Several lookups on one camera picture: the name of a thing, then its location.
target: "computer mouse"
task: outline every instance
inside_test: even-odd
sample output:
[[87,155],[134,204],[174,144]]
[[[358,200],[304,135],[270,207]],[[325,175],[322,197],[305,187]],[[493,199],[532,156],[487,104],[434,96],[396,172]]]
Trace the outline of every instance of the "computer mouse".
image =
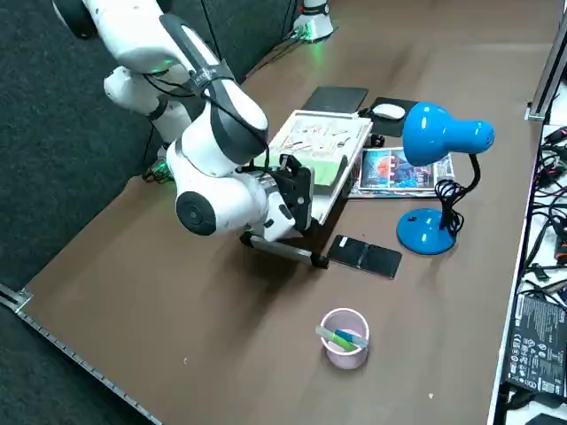
[[401,120],[406,115],[406,110],[396,104],[377,104],[372,113],[387,120]]

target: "lamp shade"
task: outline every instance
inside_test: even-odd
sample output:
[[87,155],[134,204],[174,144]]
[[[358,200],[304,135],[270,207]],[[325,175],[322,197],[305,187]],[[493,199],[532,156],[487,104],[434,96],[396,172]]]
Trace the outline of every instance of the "lamp shade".
[[408,162],[427,166],[449,152],[486,151],[493,145],[494,129],[486,121],[456,120],[437,104],[420,102],[409,111],[402,138]]

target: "magazine cover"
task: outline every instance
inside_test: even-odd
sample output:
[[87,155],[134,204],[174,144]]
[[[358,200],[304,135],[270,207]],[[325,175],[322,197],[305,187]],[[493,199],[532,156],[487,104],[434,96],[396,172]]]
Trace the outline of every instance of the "magazine cover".
[[451,157],[412,166],[402,148],[364,149],[353,168],[350,198],[435,197],[435,185],[454,179]]

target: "marker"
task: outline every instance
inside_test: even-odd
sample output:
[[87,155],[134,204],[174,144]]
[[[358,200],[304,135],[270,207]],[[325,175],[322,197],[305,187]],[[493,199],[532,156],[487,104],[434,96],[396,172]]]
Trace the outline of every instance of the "marker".
[[343,348],[346,352],[352,352],[358,348],[356,345],[349,343],[344,338],[341,338],[337,334],[331,332],[330,330],[322,326],[317,326],[315,328],[315,332],[317,333],[318,336],[322,336],[326,340],[335,343],[339,347]]
[[362,338],[358,335],[351,334],[349,332],[345,332],[344,330],[337,329],[337,330],[335,330],[335,334],[340,336],[341,338],[343,338],[345,341],[348,341],[349,343],[356,344],[356,345],[360,346],[361,348],[366,348],[366,347],[369,346],[369,342],[366,339],[364,339],[364,338]]

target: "pink cup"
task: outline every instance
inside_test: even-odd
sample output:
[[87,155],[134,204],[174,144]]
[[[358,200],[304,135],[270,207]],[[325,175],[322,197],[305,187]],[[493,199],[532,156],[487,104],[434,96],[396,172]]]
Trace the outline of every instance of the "pink cup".
[[[350,308],[337,308],[328,312],[322,318],[321,326],[331,332],[341,329],[362,336],[367,341],[370,339],[370,329],[366,319],[362,317],[362,314]],[[356,369],[364,363],[369,354],[368,346],[365,348],[358,347],[356,350],[346,352],[342,347],[327,341],[325,338],[321,338],[321,342],[327,351],[329,360],[341,369]]]

